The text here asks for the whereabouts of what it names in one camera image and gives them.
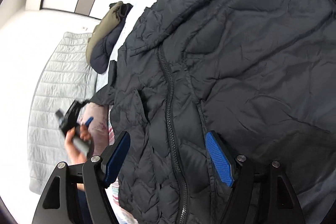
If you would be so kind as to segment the person left hand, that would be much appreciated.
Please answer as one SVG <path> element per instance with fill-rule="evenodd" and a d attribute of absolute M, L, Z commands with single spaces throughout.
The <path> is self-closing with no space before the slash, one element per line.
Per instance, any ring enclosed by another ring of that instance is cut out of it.
<path fill-rule="evenodd" d="M 64 148 L 67 151 L 68 157 L 72 165 L 85 163 L 87 157 L 83 153 L 81 153 L 72 143 L 72 139 L 74 138 L 74 136 L 75 136 L 75 128 L 67 132 L 64 141 Z M 92 136 L 89 133 L 87 126 L 84 124 L 80 126 L 80 139 L 84 141 L 89 141 L 92 139 Z"/>

